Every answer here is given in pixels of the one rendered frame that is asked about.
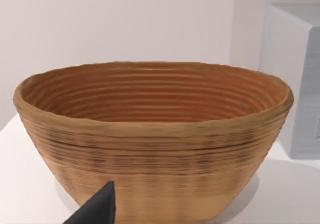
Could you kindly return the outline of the pale grey cabinet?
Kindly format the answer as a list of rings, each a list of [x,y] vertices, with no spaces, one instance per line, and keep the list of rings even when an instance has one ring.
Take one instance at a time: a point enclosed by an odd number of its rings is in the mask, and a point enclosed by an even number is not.
[[[265,12],[259,70],[290,87],[279,134],[292,159],[320,160],[320,3],[273,3]]]

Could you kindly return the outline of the brown woven basket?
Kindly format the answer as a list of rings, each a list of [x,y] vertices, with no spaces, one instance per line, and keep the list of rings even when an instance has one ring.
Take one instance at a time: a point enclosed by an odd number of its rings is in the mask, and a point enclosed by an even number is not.
[[[113,181],[116,224],[201,224],[245,188],[294,95],[280,78],[201,62],[53,69],[13,103],[46,166],[83,205]]]

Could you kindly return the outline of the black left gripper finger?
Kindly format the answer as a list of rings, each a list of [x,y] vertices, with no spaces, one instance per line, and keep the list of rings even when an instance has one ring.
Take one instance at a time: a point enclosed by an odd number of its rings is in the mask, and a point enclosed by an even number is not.
[[[113,181],[108,181],[64,224],[115,224],[116,192]]]

